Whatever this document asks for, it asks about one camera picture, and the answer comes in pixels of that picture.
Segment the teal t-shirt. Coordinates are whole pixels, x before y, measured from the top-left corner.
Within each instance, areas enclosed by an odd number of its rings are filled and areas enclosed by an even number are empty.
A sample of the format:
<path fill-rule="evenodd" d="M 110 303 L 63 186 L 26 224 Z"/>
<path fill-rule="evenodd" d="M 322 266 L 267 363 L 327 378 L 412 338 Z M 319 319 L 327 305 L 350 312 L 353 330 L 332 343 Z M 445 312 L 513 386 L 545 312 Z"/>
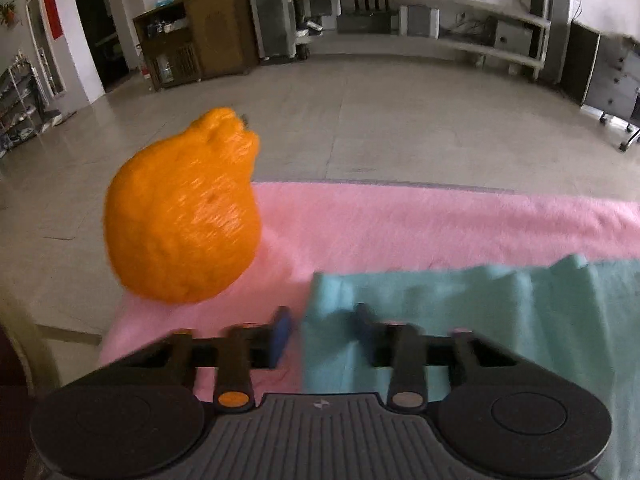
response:
<path fill-rule="evenodd" d="M 524 268 L 318 273 L 300 326 L 304 391 L 386 393 L 390 372 L 367 364 L 349 328 L 357 304 L 427 335 L 474 330 L 589 390 L 613 421 L 598 473 L 638 478 L 638 261 L 572 255 Z"/>

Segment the pink cartoon towel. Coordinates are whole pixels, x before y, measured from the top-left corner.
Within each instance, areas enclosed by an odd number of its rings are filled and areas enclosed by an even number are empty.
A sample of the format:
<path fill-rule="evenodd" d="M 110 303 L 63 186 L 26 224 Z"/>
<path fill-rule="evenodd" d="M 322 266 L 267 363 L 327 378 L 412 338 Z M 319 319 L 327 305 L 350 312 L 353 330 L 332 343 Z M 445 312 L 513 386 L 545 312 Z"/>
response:
<path fill-rule="evenodd" d="M 477 266 L 639 263 L 635 203 L 415 186 L 263 183 L 262 244 L 252 266 L 220 296 L 180 307 L 126 297 L 100 360 L 111 363 L 177 328 L 214 336 L 236 322 L 265 322 L 279 306 L 302 325 L 318 273 L 450 271 Z M 302 388 L 302 332 L 258 392 Z"/>

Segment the bumpy orange citrus fruit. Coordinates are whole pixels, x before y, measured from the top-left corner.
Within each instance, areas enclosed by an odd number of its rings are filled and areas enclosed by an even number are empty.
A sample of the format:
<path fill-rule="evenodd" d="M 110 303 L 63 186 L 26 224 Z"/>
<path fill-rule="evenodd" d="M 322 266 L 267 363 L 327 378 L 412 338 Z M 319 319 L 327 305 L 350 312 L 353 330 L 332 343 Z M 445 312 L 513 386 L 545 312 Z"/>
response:
<path fill-rule="evenodd" d="M 107 189 L 105 248 L 132 294 L 165 304 L 213 298 L 254 261 L 259 138 L 228 107 L 127 160 Z"/>

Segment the wooden cabinet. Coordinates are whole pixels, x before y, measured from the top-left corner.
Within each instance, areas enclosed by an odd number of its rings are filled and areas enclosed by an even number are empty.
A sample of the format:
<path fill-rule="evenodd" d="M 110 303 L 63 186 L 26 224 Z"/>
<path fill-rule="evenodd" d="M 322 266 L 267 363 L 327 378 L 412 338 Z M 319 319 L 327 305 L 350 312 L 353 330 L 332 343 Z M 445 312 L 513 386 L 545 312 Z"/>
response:
<path fill-rule="evenodd" d="M 250 0 L 176 0 L 138 15 L 134 28 L 156 91 L 259 63 Z"/>

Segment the grey tv stand shelf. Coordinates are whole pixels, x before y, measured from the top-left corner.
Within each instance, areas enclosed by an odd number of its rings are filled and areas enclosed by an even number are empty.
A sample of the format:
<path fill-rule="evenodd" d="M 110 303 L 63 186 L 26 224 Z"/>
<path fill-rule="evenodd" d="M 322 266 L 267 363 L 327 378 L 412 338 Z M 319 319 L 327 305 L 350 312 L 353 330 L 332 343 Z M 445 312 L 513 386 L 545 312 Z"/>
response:
<path fill-rule="evenodd" d="M 538 78 L 547 61 L 551 23 L 484 0 L 288 0 L 297 12 L 295 44 L 355 37 L 405 43 L 410 55 L 460 52 L 518 66 Z"/>

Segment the dark drawer cabinet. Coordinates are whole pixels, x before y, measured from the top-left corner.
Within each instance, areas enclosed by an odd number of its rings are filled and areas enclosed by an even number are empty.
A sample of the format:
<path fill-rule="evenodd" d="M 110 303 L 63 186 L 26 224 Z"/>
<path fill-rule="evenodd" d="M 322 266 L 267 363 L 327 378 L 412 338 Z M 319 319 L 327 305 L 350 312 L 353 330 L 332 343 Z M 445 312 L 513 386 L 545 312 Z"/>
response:
<path fill-rule="evenodd" d="M 598 110 L 601 125 L 611 118 L 626 122 L 621 152 L 639 143 L 639 78 L 638 40 L 570 24 L 560 88 L 580 106 Z"/>

